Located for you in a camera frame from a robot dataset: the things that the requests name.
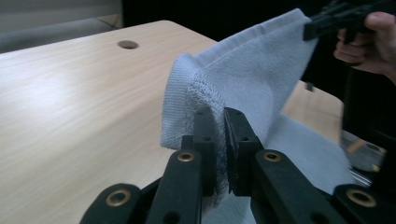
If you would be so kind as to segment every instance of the light wood tabletop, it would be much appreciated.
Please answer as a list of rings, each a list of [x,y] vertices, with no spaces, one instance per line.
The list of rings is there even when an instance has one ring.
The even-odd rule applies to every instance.
[[[103,189],[160,177],[171,66],[215,43],[158,21],[0,54],[0,223],[79,223]],[[299,83],[283,111],[338,142],[341,109]]]

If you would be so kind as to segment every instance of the towel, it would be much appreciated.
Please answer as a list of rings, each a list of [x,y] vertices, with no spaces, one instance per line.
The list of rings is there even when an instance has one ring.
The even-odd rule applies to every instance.
[[[271,125],[264,147],[286,154],[311,184],[329,194],[338,185],[354,183],[343,149],[283,114]],[[231,194],[208,211],[202,223],[255,224],[250,198]]]
[[[203,209],[217,206],[227,192],[223,109],[242,111],[262,143],[301,78],[317,40],[303,41],[310,22],[296,8],[232,35],[196,55],[180,55],[171,70],[163,101],[161,145],[179,149],[192,134],[193,114],[210,107],[216,122],[216,194]]]

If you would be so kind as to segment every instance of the black plastic part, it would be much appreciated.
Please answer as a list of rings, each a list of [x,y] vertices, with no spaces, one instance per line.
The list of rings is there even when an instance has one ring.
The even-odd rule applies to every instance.
[[[134,185],[117,184],[103,190],[85,212],[80,224],[143,223],[137,204],[140,189]]]
[[[193,149],[203,157],[204,196],[211,196],[216,185],[216,135],[215,122],[210,108],[198,111],[194,115]]]
[[[251,163],[256,152],[263,149],[262,143],[241,111],[226,107],[224,122],[230,190],[235,196],[251,196]]]
[[[146,223],[201,223],[201,172],[202,157],[199,152],[174,152],[166,166]]]
[[[364,19],[370,12],[384,11],[394,13],[394,0],[333,0],[304,27],[303,40],[335,33],[346,28],[345,44],[352,42],[357,33],[369,30],[364,26]]]
[[[338,186],[332,196],[332,205],[348,223],[396,223],[395,205],[362,186]]]
[[[285,154],[261,150],[256,154],[253,167],[279,223],[346,223]],[[265,218],[262,214],[253,215],[256,220]]]
[[[377,118],[373,124],[373,135],[380,146],[387,150],[387,154],[371,190],[396,204],[396,118]]]

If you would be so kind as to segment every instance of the light blue towel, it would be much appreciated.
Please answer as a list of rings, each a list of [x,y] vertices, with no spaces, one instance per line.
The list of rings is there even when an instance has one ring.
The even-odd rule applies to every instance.
[[[217,195],[205,199],[204,208],[219,204],[228,189],[224,106],[244,112],[265,144],[316,46],[317,40],[303,41],[309,21],[294,9],[197,55],[176,59],[165,90],[161,145],[179,149],[182,135],[192,134],[193,114],[211,108],[217,123],[218,185]]]

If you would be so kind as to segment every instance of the screw hole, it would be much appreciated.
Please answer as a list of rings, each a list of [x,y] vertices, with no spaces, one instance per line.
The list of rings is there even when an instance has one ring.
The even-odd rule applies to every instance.
[[[181,153],[177,156],[180,161],[192,161],[194,160],[194,155],[188,152]]]
[[[132,40],[122,40],[119,42],[119,47],[122,49],[137,49],[139,45]]]
[[[276,154],[275,152],[266,152],[264,153],[264,158],[268,161],[280,161],[280,155]]]
[[[129,201],[131,198],[131,192],[127,189],[118,189],[111,192],[107,198],[106,203],[109,206],[117,207],[123,205]]]
[[[346,196],[348,199],[356,204],[364,207],[375,207],[376,200],[370,194],[359,190],[359,189],[349,189],[346,191]]]

